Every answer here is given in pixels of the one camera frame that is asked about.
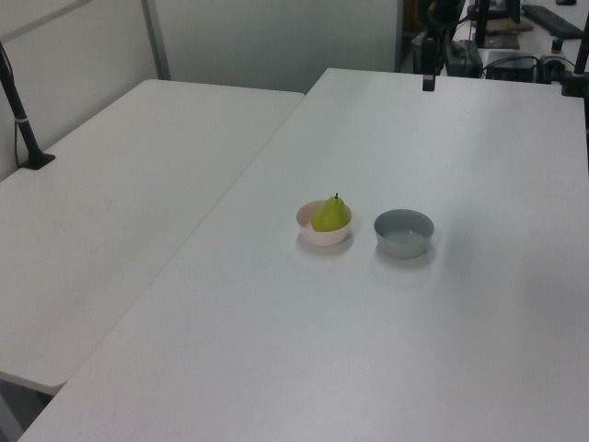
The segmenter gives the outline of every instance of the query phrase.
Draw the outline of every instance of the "green pear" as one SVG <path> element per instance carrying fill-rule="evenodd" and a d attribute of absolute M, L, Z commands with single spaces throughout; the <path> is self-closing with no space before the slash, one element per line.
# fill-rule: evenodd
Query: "green pear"
<path fill-rule="evenodd" d="M 350 216 L 346 212 L 346 206 L 336 193 L 317 210 L 311 226 L 316 232 L 331 232 L 346 226 L 349 222 Z"/>

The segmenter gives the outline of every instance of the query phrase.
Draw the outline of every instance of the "white table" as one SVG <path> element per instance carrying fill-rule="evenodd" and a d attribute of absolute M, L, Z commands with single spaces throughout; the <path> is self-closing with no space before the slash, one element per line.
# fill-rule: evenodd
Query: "white table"
<path fill-rule="evenodd" d="M 302 97 L 147 81 L 0 183 L 0 378 L 54 394 Z"/>
<path fill-rule="evenodd" d="M 589 1 L 587 0 L 577 0 L 577 4 L 573 6 L 558 6 L 555 4 L 554 0 L 527 0 L 525 1 L 529 5 L 542 5 L 546 8 L 550 9 L 551 11 L 555 12 L 559 16 L 563 17 L 577 28 L 583 30 L 585 26 L 585 21 L 587 19 L 587 12 L 589 11 Z M 464 10 L 463 10 L 463 17 L 466 14 L 467 7 L 469 6 L 469 1 L 465 3 Z M 524 13 L 522 13 L 522 20 L 527 21 L 534 26 L 534 29 L 526 32 L 521 32 L 519 34 L 519 50 L 509 50 L 509 49 L 483 49 L 479 50 L 480 56 L 482 58 L 482 62 L 484 64 L 487 63 L 489 52 L 490 51 L 507 51 L 507 52 L 530 52 L 536 57 L 541 57 L 544 52 L 549 52 L 550 48 L 552 47 L 552 41 L 556 38 L 550 33 L 538 25 L 536 22 L 529 20 Z M 454 40 L 468 40 L 468 27 L 470 23 L 466 23 L 460 29 L 456 31 L 454 36 Z M 471 39 L 474 40 L 475 35 L 475 28 L 472 28 L 472 35 Z M 562 49 L 566 58 L 571 62 L 575 63 L 577 60 L 577 52 L 579 51 L 579 45 L 581 44 L 581 40 L 565 40 L 562 44 Z M 567 64 L 567 68 L 572 69 L 572 66 Z"/>
<path fill-rule="evenodd" d="M 328 70 L 22 442 L 584 440 L 583 103 L 421 88 Z M 295 213 L 334 192 L 353 235 L 309 247 Z M 426 255 L 376 247 L 397 207 Z"/>

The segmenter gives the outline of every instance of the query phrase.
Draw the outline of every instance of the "wall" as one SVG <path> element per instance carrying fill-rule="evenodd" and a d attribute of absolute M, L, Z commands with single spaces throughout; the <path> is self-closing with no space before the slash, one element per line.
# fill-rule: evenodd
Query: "wall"
<path fill-rule="evenodd" d="M 328 67 L 395 69 L 402 0 L 149 3 L 174 80 L 307 93 Z"/>
<path fill-rule="evenodd" d="M 3 44 L 43 150 L 141 81 L 156 78 L 141 0 L 93 0 Z M 13 126 L 2 91 L 0 180 L 16 169 Z M 19 155 L 26 158 L 24 146 Z"/>

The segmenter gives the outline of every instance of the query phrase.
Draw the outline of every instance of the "black cable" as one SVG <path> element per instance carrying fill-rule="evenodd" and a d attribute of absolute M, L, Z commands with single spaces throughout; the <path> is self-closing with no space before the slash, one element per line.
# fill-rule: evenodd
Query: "black cable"
<path fill-rule="evenodd" d="M 15 122 L 15 161 L 17 162 L 17 168 L 20 169 L 20 163 L 18 162 L 18 151 L 17 151 L 17 142 L 18 139 L 18 124 Z"/>
<path fill-rule="evenodd" d="M 488 68 L 494 67 L 494 66 L 496 66 L 498 64 L 504 64 L 504 63 L 507 63 L 507 62 L 511 62 L 513 60 L 525 60 L 525 59 L 533 59 L 533 60 L 536 60 L 535 66 L 540 61 L 534 55 L 519 55 L 519 56 L 514 56 L 514 57 L 505 57 L 505 58 L 500 58 L 499 60 L 495 60 L 494 62 L 491 62 L 491 63 L 487 64 L 485 67 L 482 68 L 482 72 L 484 73 Z"/>
<path fill-rule="evenodd" d="M 14 71 L 12 70 L 12 64 L 10 64 L 10 59 L 8 58 L 8 55 L 6 54 L 6 51 L 4 50 L 4 46 L 2 45 L 1 42 L 0 42 L 0 53 L 2 54 L 2 57 L 6 61 L 6 65 L 8 66 L 8 70 L 10 71 L 10 77 L 12 78 L 12 81 L 14 83 L 15 74 L 14 74 Z M 20 169 L 20 163 L 18 162 L 18 141 L 17 140 L 18 140 L 18 124 L 15 121 L 15 161 L 17 162 L 17 168 Z"/>
<path fill-rule="evenodd" d="M 543 58 L 543 59 L 544 59 L 544 58 L 549 58 L 550 60 L 553 60 L 553 59 L 561 60 L 561 61 L 563 61 L 563 62 L 567 62 L 567 63 L 568 63 L 568 64 L 570 64 L 572 67 L 574 67 L 574 63 L 573 63 L 571 60 L 567 60 L 567 59 L 566 59 L 566 58 L 564 58 L 564 57 L 559 57 L 558 55 L 547 55 L 546 57 L 542 57 L 542 58 Z"/>
<path fill-rule="evenodd" d="M 2 46 L 2 42 L 0 42 L 0 52 L 2 53 L 2 57 L 5 59 L 6 64 L 8 65 L 8 70 L 10 71 L 10 77 L 12 78 L 12 81 L 15 81 L 15 74 L 12 71 L 12 64 L 10 64 L 10 59 L 4 50 L 4 46 Z"/>

